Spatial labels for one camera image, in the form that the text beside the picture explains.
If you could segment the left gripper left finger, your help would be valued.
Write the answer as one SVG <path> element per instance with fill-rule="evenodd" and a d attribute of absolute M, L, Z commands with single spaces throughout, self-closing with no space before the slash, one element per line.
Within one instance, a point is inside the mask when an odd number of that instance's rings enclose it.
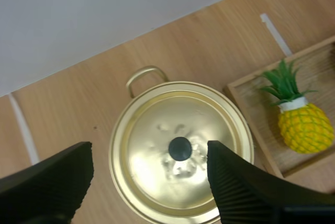
<path fill-rule="evenodd" d="M 1 223 L 71 223 L 93 176 L 92 144 L 79 142 L 1 178 Z"/>

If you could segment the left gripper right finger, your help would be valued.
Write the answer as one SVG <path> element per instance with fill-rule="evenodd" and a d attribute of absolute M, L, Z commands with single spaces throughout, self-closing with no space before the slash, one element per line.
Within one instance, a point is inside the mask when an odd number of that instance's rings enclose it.
<path fill-rule="evenodd" d="M 271 175 L 219 141 L 209 141 L 207 173 L 221 223 L 334 223 L 334 195 Z"/>

